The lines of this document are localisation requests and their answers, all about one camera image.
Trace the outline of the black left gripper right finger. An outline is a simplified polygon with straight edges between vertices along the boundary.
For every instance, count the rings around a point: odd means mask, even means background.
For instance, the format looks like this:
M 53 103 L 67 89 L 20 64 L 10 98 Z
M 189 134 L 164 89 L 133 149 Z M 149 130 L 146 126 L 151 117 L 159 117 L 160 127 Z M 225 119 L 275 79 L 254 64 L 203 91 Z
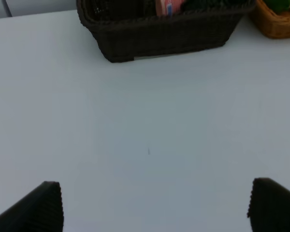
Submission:
M 290 232 L 290 190 L 270 178 L 255 178 L 247 217 L 253 232 Z

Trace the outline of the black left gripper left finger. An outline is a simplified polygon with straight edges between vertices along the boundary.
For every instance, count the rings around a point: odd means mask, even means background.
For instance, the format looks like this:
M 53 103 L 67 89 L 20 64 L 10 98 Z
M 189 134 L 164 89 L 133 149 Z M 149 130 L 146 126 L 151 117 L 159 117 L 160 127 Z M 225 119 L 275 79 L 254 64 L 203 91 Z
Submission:
M 44 181 L 0 214 L 0 232 L 61 232 L 64 212 L 59 182 Z

